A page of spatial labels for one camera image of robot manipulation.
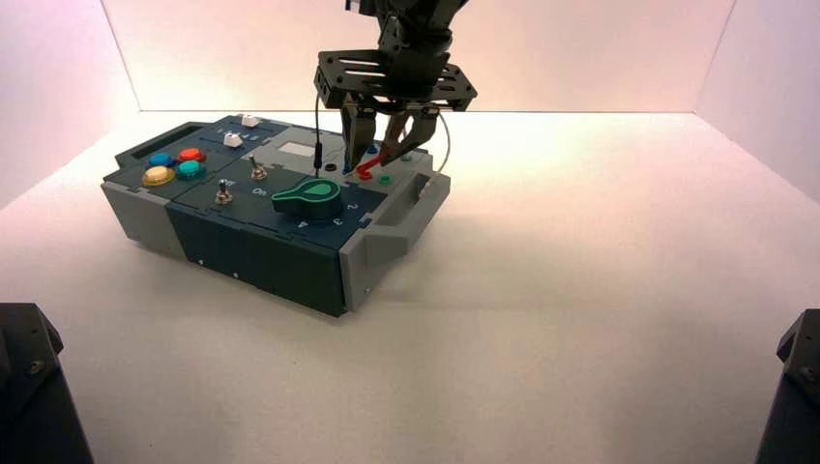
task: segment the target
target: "gray cable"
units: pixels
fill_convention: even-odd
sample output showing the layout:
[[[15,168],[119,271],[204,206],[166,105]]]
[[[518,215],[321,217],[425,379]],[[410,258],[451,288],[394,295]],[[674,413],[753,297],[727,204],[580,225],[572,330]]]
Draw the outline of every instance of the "gray cable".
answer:
[[[438,176],[441,175],[441,171],[444,170],[444,166],[447,165],[447,161],[450,160],[450,149],[451,149],[451,140],[450,140],[450,128],[447,126],[447,120],[444,119],[444,113],[438,113],[438,117],[441,119],[441,123],[444,126],[444,133],[447,135],[447,153],[444,156],[444,161],[442,161],[441,166],[439,166],[438,170],[433,174],[433,177],[430,178],[429,181],[425,184],[422,191],[419,192],[419,198],[424,196],[425,191],[433,185],[433,183],[438,179]]]

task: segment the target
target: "blue button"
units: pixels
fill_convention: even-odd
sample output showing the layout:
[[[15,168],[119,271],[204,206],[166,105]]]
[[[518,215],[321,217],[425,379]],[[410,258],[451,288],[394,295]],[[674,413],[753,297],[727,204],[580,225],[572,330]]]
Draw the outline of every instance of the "blue button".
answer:
[[[193,179],[205,174],[205,166],[199,161],[185,161],[177,167],[177,175],[180,179]]]
[[[170,167],[174,165],[174,158],[172,158],[168,153],[157,153],[148,158],[148,164],[151,166]]]

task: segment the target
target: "yellow button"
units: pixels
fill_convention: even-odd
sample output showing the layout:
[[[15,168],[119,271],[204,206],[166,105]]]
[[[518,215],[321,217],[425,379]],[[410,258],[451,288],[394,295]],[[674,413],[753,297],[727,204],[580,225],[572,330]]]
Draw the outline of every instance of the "yellow button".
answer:
[[[147,187],[156,187],[167,184],[174,180],[176,174],[173,169],[168,169],[165,166],[155,166],[145,171],[142,176],[142,184]]]

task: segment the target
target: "white floor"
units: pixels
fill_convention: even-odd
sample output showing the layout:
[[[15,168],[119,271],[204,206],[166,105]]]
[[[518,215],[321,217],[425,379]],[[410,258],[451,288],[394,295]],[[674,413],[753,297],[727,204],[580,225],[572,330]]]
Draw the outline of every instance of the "white floor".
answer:
[[[0,212],[99,462],[752,460],[820,206],[697,117],[450,116],[451,197],[331,321],[120,230],[113,156],[218,116],[143,113]]]

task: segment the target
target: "white slider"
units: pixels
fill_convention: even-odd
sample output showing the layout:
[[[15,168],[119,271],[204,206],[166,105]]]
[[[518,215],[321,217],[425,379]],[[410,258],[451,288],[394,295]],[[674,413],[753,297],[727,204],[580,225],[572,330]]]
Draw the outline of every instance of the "white slider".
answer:
[[[259,126],[259,118],[256,116],[251,116],[249,114],[242,115],[242,125],[246,128],[255,128]]]
[[[227,132],[222,140],[222,144],[226,147],[236,148],[242,145],[242,137],[240,137],[238,133]]]

